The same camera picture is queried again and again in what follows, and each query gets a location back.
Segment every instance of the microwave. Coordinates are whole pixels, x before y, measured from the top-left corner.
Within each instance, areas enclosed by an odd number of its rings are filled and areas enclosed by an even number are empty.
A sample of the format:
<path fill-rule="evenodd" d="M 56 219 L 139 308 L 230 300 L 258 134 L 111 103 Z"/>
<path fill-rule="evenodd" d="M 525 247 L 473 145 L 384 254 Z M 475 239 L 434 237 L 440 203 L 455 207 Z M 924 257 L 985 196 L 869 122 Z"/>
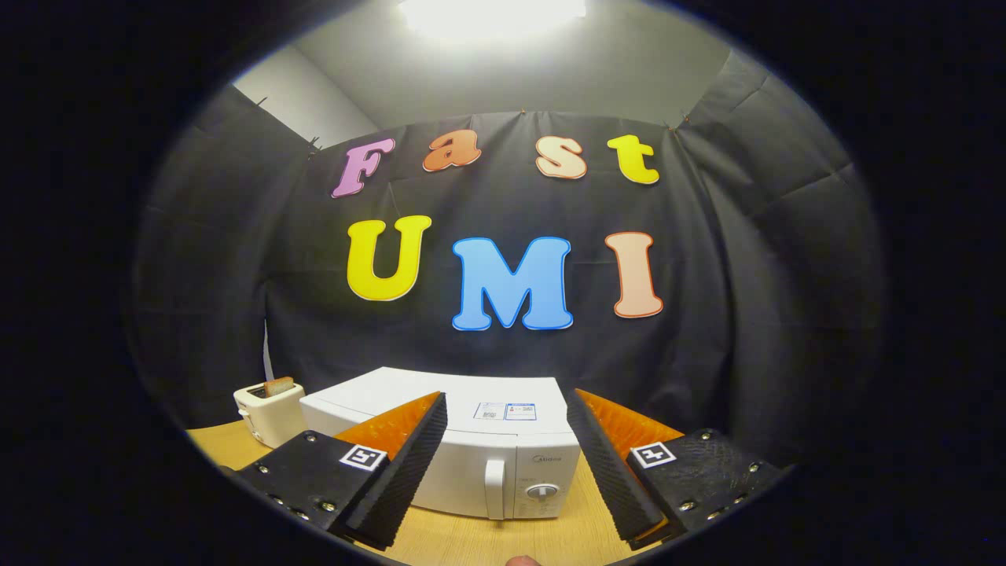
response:
<path fill-rule="evenodd" d="M 336 435 L 435 391 L 447 394 L 448 425 L 412 505 L 493 520 L 558 517 L 579 444 L 553 378 L 380 368 L 300 402 L 309 429 Z"/>

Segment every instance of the blue letter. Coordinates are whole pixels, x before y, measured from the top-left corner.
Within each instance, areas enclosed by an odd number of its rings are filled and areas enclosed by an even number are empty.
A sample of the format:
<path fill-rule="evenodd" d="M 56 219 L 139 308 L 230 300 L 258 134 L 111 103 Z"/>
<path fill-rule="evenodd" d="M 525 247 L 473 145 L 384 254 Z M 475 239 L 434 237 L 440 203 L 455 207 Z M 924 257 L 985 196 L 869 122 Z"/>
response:
<path fill-rule="evenodd" d="M 565 310 L 562 265 L 569 241 L 561 237 L 535 237 L 511 271 L 496 243 L 488 237 L 466 237 L 454 242 L 461 257 L 461 313 L 452 324 L 459 331 L 485 331 L 492 325 L 482 309 L 482 294 L 504 329 L 513 327 L 531 296 L 531 309 L 521 320 L 531 331 L 558 331 L 572 325 Z"/>

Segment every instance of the label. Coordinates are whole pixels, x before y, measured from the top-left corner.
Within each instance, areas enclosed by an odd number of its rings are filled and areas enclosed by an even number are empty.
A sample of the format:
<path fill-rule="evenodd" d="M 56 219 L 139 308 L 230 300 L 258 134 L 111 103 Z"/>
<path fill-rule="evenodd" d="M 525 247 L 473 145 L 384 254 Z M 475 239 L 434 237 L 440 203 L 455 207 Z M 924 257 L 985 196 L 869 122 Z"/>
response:
<path fill-rule="evenodd" d="M 473 419 L 502 421 L 506 417 L 506 403 L 480 403 Z"/>
<path fill-rule="evenodd" d="M 534 411 L 534 403 L 507 403 L 506 420 L 536 421 L 538 416 Z"/>
<path fill-rule="evenodd" d="M 351 465 L 367 471 L 373 471 L 374 468 L 377 467 L 377 464 L 379 464 L 386 456 L 387 452 L 384 450 L 378 450 L 376 448 L 369 448 L 367 446 L 356 444 L 350 448 L 348 452 L 346 452 L 346 455 L 339 458 L 339 461 L 346 465 Z"/>
<path fill-rule="evenodd" d="M 654 442 L 653 444 L 633 448 L 632 453 L 636 456 L 636 461 L 643 467 L 662 465 L 677 459 L 667 449 L 667 446 L 664 446 L 663 442 Z"/>
<path fill-rule="evenodd" d="M 492 421 L 536 421 L 534 403 L 479 403 L 473 419 Z"/>

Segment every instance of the pink letter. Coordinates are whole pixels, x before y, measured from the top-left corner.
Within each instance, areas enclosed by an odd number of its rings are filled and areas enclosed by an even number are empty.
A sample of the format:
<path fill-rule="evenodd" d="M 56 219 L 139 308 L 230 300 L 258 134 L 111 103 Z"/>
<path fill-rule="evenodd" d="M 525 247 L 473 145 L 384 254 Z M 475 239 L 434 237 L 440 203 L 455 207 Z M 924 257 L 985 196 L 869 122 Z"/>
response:
<path fill-rule="evenodd" d="M 354 147 L 347 151 L 346 155 L 349 157 L 349 161 L 346 163 L 346 168 L 342 171 L 342 180 L 339 181 L 339 186 L 335 187 L 335 190 L 332 191 L 332 198 L 359 192 L 363 188 L 363 181 L 360 180 L 360 175 L 365 174 L 368 177 L 372 175 L 377 170 L 377 163 L 380 163 L 380 154 L 387 153 L 392 149 L 394 149 L 394 140 L 388 138 L 379 142 Z M 367 154 L 372 151 L 379 151 L 380 153 L 367 157 Z"/>
<path fill-rule="evenodd" d="M 664 302 L 653 294 L 650 257 L 647 249 L 653 237 L 642 231 L 620 231 L 605 237 L 619 261 L 622 299 L 615 304 L 615 315 L 623 319 L 653 317 L 664 310 Z"/>

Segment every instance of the table surface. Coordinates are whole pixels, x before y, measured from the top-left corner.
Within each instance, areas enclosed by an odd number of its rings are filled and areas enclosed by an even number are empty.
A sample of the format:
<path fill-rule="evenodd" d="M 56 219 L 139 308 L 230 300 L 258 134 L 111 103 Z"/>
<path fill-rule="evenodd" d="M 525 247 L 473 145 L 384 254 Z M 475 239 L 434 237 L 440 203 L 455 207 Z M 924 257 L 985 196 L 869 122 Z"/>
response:
<path fill-rule="evenodd" d="M 188 433 L 210 460 L 233 469 L 271 451 L 252 437 L 243 421 Z M 633 552 L 619 539 L 582 453 L 556 519 L 490 521 L 409 507 L 393 546 L 384 552 L 359 546 L 414 566 L 503 566 L 524 554 L 546 566 L 592 566 L 646 550 Z"/>

